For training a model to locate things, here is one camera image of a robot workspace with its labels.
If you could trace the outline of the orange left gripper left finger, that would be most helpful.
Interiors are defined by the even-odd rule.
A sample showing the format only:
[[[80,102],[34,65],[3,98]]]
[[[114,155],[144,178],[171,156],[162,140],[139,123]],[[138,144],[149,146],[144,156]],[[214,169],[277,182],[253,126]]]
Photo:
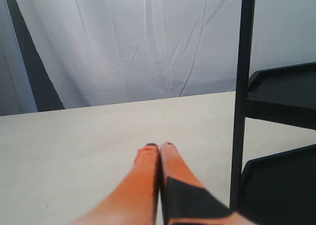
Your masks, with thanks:
[[[98,205],[73,225],[154,225],[158,204],[159,148],[140,148],[132,169]]]

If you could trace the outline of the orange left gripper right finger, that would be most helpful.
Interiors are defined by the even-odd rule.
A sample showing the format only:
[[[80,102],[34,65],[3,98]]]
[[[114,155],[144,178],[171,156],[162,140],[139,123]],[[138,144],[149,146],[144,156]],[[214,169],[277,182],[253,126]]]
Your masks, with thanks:
[[[196,178],[176,146],[160,148],[160,186],[165,225],[253,225],[254,222],[230,210]]]

